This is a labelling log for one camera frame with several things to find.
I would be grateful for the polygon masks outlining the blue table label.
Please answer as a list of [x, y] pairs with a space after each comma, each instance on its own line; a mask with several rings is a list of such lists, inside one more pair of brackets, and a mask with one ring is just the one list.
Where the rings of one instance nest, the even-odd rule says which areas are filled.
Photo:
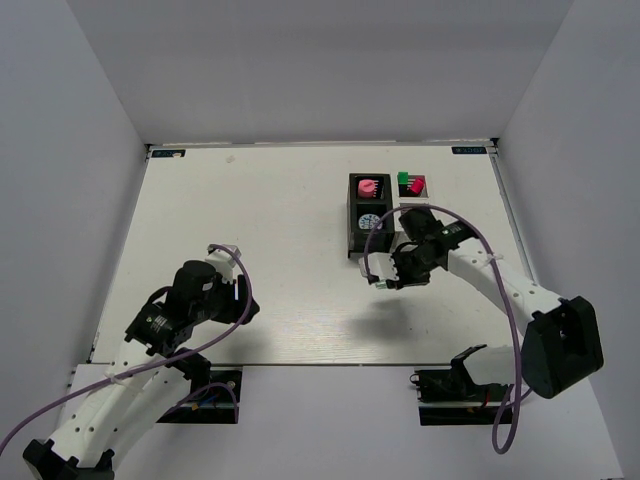
[[183, 158], [185, 149], [157, 149], [151, 152], [151, 158]]
[[486, 155], [487, 149], [484, 146], [452, 146], [454, 155]]

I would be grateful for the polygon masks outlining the left blue table label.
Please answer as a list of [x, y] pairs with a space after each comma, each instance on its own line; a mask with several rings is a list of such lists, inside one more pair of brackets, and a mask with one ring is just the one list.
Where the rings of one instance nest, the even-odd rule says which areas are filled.
[[183, 158], [185, 149], [157, 149], [151, 152], [151, 158]]

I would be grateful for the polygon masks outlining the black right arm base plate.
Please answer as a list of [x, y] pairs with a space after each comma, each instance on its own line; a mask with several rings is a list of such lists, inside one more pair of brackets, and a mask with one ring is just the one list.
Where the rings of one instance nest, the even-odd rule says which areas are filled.
[[507, 392], [506, 385], [467, 384], [451, 367], [415, 370], [409, 382], [423, 427], [490, 426]]

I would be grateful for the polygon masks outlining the pink cap black highlighter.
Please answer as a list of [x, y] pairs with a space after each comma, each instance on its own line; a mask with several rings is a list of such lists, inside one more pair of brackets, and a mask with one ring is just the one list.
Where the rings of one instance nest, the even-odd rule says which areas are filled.
[[407, 195], [411, 197], [421, 197], [425, 189], [425, 180], [423, 178], [414, 178], [407, 188]]

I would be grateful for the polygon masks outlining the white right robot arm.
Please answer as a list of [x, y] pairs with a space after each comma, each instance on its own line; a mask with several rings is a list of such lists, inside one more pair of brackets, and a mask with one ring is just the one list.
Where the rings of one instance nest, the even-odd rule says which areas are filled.
[[463, 220], [448, 225], [426, 208], [399, 217], [413, 249], [393, 255], [396, 288], [426, 285], [437, 268], [474, 287], [501, 310], [512, 329], [506, 347], [473, 347], [451, 362], [453, 390], [472, 399], [488, 384], [524, 382], [551, 399], [604, 365], [593, 305], [545, 289], [512, 268], [479, 230]]

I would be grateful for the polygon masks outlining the black organizer container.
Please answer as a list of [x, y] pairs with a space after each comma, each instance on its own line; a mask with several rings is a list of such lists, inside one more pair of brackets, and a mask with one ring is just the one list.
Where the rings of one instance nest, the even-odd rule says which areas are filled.
[[350, 173], [347, 196], [347, 258], [364, 253], [368, 235], [377, 222], [377, 233], [369, 252], [388, 253], [395, 237], [392, 216], [382, 219], [393, 207], [389, 174]]

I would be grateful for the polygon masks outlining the green cap black highlighter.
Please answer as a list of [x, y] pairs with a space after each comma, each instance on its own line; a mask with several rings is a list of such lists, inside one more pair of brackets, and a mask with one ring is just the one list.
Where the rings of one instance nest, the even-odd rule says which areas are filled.
[[397, 181], [399, 185], [409, 184], [409, 174], [407, 172], [399, 172], [397, 174]]

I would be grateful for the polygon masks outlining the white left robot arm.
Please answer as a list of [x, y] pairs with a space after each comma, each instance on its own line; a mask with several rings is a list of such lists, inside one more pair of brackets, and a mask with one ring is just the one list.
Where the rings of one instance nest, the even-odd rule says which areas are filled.
[[131, 447], [167, 414], [232, 387], [201, 348], [186, 342], [196, 326], [214, 321], [231, 330], [258, 313], [239, 252], [212, 245], [189, 260], [173, 283], [154, 292], [125, 331], [104, 380], [89, 387], [77, 411], [45, 440], [32, 440], [23, 459], [37, 479], [112, 479]]

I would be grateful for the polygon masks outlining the right blue table label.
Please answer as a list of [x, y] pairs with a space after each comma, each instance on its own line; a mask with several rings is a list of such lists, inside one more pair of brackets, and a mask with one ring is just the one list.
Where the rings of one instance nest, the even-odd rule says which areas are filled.
[[486, 155], [487, 149], [484, 146], [452, 146], [454, 155]]

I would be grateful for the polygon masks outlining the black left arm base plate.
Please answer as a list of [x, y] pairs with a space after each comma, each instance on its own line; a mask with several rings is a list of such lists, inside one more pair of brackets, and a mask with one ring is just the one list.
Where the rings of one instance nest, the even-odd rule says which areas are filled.
[[243, 370], [241, 367], [212, 368], [206, 381], [190, 387], [189, 395], [173, 405], [159, 424], [233, 425], [240, 413]]

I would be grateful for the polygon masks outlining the white slotted organizer container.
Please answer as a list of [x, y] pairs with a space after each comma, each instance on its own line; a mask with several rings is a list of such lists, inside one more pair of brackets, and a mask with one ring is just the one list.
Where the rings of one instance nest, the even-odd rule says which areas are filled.
[[406, 209], [430, 201], [427, 179], [422, 174], [397, 172], [391, 176], [391, 191], [394, 208]]

